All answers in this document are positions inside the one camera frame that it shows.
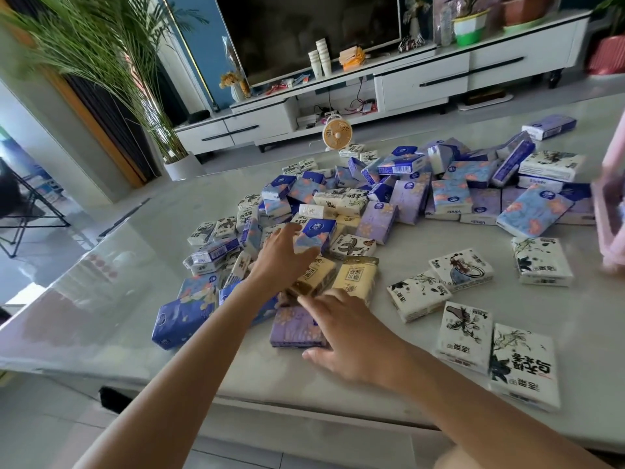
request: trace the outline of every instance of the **black screen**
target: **black screen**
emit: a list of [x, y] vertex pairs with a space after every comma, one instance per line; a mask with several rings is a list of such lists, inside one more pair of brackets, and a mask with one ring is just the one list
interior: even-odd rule
[[399, 40], [397, 0], [217, 0], [250, 84], [310, 67], [325, 38], [332, 59]]

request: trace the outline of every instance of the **floor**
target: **floor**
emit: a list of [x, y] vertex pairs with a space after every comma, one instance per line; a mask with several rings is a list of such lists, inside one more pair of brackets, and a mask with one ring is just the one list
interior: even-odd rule
[[[579, 73], [565, 75], [558, 89], [541, 86], [513, 86], [512, 102], [472, 112], [449, 108], [415, 112], [403, 116], [357, 125], [353, 142], [380, 141], [408, 134], [425, 133], [457, 123], [469, 124], [486, 119], [530, 112], [557, 105], [625, 92], [625, 78], [581, 78]], [[255, 146], [215, 152], [207, 158], [208, 174], [241, 165], [255, 165], [301, 157], [324, 150], [319, 135], [283, 142], [264, 154]], [[86, 251], [98, 243], [99, 234], [148, 197], [172, 187], [159, 178], [110, 207], [80, 210], [70, 199], [57, 204], [73, 225], [68, 229], [27, 231], [16, 259], [0, 254], [0, 304], [20, 307], [67, 271]], [[2, 467], [57, 469], [70, 467], [109, 424], [114, 415], [99, 408], [89, 396], [68, 390], [44, 377], [14, 376], [0, 387], [0, 461]], [[188, 469], [330, 469], [332, 465], [303, 460], [290, 455], [254, 449], [202, 438], [189, 455]]]

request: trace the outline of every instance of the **drawer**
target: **drawer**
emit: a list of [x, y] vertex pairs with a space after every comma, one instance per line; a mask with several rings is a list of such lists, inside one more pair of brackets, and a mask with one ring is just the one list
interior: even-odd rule
[[295, 97], [270, 107], [236, 114], [224, 120], [234, 144], [250, 143], [261, 138], [296, 130]]
[[474, 50], [469, 90], [568, 67], [576, 27], [568, 23]]
[[469, 53], [465, 52], [378, 76], [376, 97], [382, 111], [443, 99], [467, 91], [468, 72]]
[[198, 125], [178, 132], [183, 147], [193, 154], [215, 151], [234, 146], [223, 120]]

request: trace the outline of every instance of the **black chair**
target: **black chair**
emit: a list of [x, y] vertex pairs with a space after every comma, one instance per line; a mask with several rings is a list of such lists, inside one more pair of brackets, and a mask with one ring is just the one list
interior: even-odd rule
[[[37, 208], [35, 203], [37, 201], [43, 203], [53, 215], [36, 215], [35, 211]], [[15, 235], [12, 240], [0, 237], [0, 248], [4, 250], [9, 258], [17, 256], [26, 229], [69, 227], [69, 222], [65, 220], [65, 216], [58, 212], [27, 181], [17, 175], [2, 158], [0, 158], [0, 218], [11, 218], [19, 221], [18, 225], [0, 225], [0, 229], [15, 229]], [[35, 219], [58, 219], [62, 223], [58, 225], [29, 225]], [[13, 251], [11, 252], [9, 248], [5, 247], [3, 242], [12, 246]]]

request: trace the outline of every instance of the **white marble tabletop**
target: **white marble tabletop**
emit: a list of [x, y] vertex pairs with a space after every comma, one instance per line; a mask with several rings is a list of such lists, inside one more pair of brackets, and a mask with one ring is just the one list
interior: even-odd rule
[[[624, 106], [625, 95], [617, 95], [370, 146], [385, 154], [398, 145], [421, 145], [453, 135], [472, 148], [485, 148], [504, 142], [524, 122], [558, 112], [578, 118], [577, 129], [539, 147], [587, 154], [588, 172], [582, 179], [589, 179], [599, 170]], [[318, 154], [316, 160], [321, 167], [340, 164], [336, 152]], [[260, 191], [288, 163], [172, 184], [0, 328], [0, 368], [147, 383], [173, 355], [150, 337], [159, 307], [176, 298], [182, 280], [189, 276], [182, 265], [191, 251], [187, 236], [204, 220], [233, 214], [241, 197]], [[440, 313], [403, 324], [386, 286], [424, 271], [428, 259], [469, 247], [478, 250], [495, 268], [495, 279], [458, 292], [454, 300], [493, 311], [496, 322], [553, 336], [557, 346], [562, 410], [543, 413], [513, 405], [587, 445], [624, 449], [625, 281], [600, 272], [594, 227], [555, 226], [546, 236], [562, 240], [576, 276], [570, 289], [519, 284], [511, 236], [500, 228], [437, 220], [398, 224], [376, 253], [380, 267], [371, 308], [403, 339], [431, 349]], [[431, 425], [411, 402], [343, 383], [303, 361], [299, 350], [272, 348], [270, 329], [271, 322], [266, 322], [248, 331], [220, 396]], [[488, 384], [486, 377], [454, 368]]]

